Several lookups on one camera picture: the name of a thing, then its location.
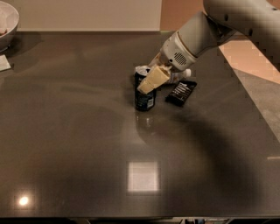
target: bottle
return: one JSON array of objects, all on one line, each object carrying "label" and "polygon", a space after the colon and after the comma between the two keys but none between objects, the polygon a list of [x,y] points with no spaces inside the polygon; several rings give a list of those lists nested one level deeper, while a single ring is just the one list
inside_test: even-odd
[{"label": "bottle", "polygon": [[137,90],[141,81],[147,76],[150,68],[147,66],[137,66],[135,68],[135,107],[140,111],[148,111],[155,106],[157,90],[153,89],[148,94],[142,94]]},{"label": "bottle", "polygon": [[170,78],[165,84],[178,84],[180,81],[185,81],[188,77],[191,77],[191,69],[186,69],[180,73],[170,73]]}]

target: dark table surface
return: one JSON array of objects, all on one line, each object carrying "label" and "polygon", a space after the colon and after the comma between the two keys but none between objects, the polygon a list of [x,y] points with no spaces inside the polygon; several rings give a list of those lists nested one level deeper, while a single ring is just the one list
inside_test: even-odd
[{"label": "dark table surface", "polygon": [[[280,144],[214,48],[183,108],[134,108],[171,32],[18,32],[0,73],[0,217],[280,215]],[[28,198],[27,205],[19,201]]]}]

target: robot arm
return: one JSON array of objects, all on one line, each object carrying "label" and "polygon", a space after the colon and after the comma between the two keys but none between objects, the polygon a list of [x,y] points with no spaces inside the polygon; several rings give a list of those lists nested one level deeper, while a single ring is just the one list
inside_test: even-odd
[{"label": "robot arm", "polygon": [[204,8],[206,14],[197,13],[164,42],[150,67],[182,72],[207,49],[224,44],[238,31],[280,71],[280,10],[266,0],[204,0]]}]

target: can label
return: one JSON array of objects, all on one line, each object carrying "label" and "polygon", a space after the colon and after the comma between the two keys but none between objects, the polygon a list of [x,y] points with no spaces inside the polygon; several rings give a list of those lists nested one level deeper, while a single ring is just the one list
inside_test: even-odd
[{"label": "can label", "polygon": [[145,78],[145,75],[140,73],[135,73],[135,106],[137,110],[146,111],[155,106],[155,99],[157,90],[149,92],[148,94],[142,94],[137,90],[137,87],[140,85],[141,81]]}]

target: bright light spot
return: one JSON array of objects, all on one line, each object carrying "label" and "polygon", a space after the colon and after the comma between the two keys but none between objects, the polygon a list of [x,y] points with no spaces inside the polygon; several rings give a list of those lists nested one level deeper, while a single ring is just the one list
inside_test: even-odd
[{"label": "bright light spot", "polygon": [[26,206],[28,204],[28,198],[27,197],[22,197],[20,200],[19,200],[19,205],[21,206]]},{"label": "bright light spot", "polygon": [[157,162],[130,162],[128,169],[129,192],[144,193],[159,191],[159,173]]}]

